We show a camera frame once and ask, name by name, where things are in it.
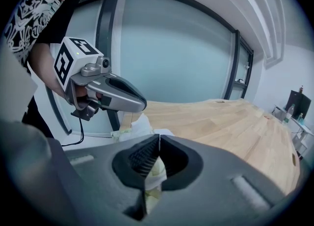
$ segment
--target black monitor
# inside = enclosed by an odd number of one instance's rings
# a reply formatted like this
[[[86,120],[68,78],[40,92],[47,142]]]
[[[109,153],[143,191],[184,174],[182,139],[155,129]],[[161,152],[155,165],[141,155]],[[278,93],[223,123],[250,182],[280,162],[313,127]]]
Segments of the black monitor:
[[[301,94],[296,91],[291,91],[285,110],[288,111],[288,109],[291,107],[292,104],[294,104],[294,112],[293,112],[292,117],[297,119],[299,115],[303,113],[303,119],[304,119],[309,110],[311,100],[308,97],[306,97],[304,94]]]

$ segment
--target frosted glass panel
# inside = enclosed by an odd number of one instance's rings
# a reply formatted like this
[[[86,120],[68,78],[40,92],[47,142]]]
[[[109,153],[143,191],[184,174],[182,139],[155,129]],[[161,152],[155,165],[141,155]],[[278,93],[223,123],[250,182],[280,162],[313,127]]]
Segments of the frosted glass panel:
[[[239,63],[237,66],[237,72],[235,76],[235,80],[243,79],[243,83],[245,83],[246,78],[246,66],[248,65],[249,61],[249,53],[244,49],[243,46],[240,46],[240,55],[239,55]]]
[[[126,0],[121,76],[147,100],[221,98],[231,35],[218,21],[175,0]]]
[[[102,0],[77,8],[70,20],[66,36],[83,38],[94,45],[101,4]],[[58,97],[58,101],[72,130],[80,132],[79,119],[71,115],[71,112],[75,110],[74,106],[69,105],[61,97]],[[109,133],[112,131],[107,112],[102,110],[99,110],[90,121],[82,120],[82,125],[85,133]]]
[[[230,95],[230,100],[238,100],[242,96],[243,89],[239,87],[233,87]]]

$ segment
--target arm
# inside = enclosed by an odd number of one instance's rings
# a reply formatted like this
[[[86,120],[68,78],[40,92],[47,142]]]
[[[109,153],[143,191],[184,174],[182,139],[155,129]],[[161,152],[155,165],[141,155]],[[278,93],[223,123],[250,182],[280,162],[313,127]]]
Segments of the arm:
[[[37,76],[45,83],[47,87],[64,98],[64,92],[61,88],[54,72],[54,58],[50,53],[48,44],[36,43],[29,54],[29,65]],[[82,97],[87,94],[85,87],[77,86],[76,95]]]

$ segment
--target table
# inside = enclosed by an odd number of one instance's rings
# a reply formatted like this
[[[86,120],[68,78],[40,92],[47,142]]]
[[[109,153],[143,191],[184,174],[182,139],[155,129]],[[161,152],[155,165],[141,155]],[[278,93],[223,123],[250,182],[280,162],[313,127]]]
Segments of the table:
[[[279,107],[277,105],[275,105],[275,109],[276,108],[279,109],[281,112],[287,113],[287,111],[285,111],[283,108],[281,108],[281,107]],[[305,139],[307,138],[308,134],[311,135],[311,136],[314,136],[314,134],[311,132],[311,130],[307,126],[300,124],[296,119],[291,118],[291,120],[294,121],[302,129],[301,137],[298,138],[298,136],[296,134],[294,139],[293,139],[294,141],[301,143],[305,147],[305,149],[302,151],[302,153],[299,152],[300,153],[300,157],[301,157],[305,153],[305,151],[308,149],[308,146],[305,143]]]
[[[275,117],[240,99],[197,103],[148,101],[144,110],[154,129],[230,151],[271,179],[285,194],[294,190],[300,165],[290,131]],[[141,113],[127,113],[121,130]]]

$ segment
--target sleeve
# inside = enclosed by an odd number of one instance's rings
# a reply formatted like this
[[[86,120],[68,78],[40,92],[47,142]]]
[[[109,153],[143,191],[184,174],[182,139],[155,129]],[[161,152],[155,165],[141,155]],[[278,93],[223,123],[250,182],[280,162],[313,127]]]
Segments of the sleeve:
[[[78,3],[79,0],[64,0],[46,28],[39,35],[36,43],[61,43]]]

